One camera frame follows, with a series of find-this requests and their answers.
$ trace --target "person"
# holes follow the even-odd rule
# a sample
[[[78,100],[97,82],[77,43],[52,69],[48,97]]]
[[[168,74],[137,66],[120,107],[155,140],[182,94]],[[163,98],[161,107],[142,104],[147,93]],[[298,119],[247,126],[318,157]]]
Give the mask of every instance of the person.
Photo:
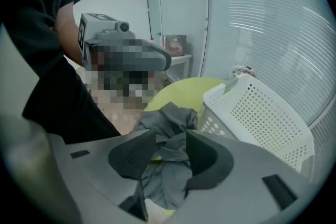
[[[62,136],[66,144],[119,136],[64,57],[83,66],[73,17],[80,0],[2,1],[7,32],[39,76],[23,117]]]

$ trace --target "gray device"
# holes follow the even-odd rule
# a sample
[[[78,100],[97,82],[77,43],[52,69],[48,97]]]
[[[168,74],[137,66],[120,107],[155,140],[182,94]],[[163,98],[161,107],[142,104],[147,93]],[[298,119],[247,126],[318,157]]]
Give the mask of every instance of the gray device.
[[[1,116],[1,151],[16,184],[63,223],[144,223],[140,177],[156,149],[151,130],[66,145],[36,123]],[[286,210],[309,182],[265,149],[188,131],[193,177],[165,223],[260,223]]]
[[[109,71],[165,71],[171,56],[159,46],[135,38],[127,22],[104,14],[83,13],[78,42],[85,68],[91,70],[91,56],[103,53]]]

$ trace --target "gray fabric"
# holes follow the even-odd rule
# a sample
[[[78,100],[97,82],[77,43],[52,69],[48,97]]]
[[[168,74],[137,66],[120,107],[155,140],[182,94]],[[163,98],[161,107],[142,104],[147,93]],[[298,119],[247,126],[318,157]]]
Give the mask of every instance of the gray fabric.
[[[158,111],[143,112],[134,131],[156,131],[156,152],[162,162],[151,163],[142,176],[145,198],[158,206],[176,210],[184,201],[185,185],[192,172],[185,152],[185,132],[197,130],[197,112],[172,102]]]

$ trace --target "white laundry basket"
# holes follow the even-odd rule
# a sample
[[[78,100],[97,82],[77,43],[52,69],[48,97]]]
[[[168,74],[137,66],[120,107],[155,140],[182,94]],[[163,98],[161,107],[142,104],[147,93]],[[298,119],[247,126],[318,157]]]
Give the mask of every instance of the white laundry basket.
[[[311,179],[314,142],[305,122],[261,81],[248,74],[237,79],[228,92],[221,84],[203,95],[198,129],[260,146]]]

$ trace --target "small item on shelf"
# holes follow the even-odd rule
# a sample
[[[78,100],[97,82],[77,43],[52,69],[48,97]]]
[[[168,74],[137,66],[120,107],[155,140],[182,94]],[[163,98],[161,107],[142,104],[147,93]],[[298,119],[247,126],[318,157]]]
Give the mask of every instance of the small item on shelf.
[[[170,56],[184,56],[183,46],[186,43],[186,36],[182,35],[169,35],[169,36],[161,36],[160,45],[163,49],[165,49]]]
[[[253,68],[248,67],[248,66],[234,66],[234,70],[232,71],[232,74],[234,77],[240,75],[240,74],[249,74],[254,78],[256,77],[256,73]]]

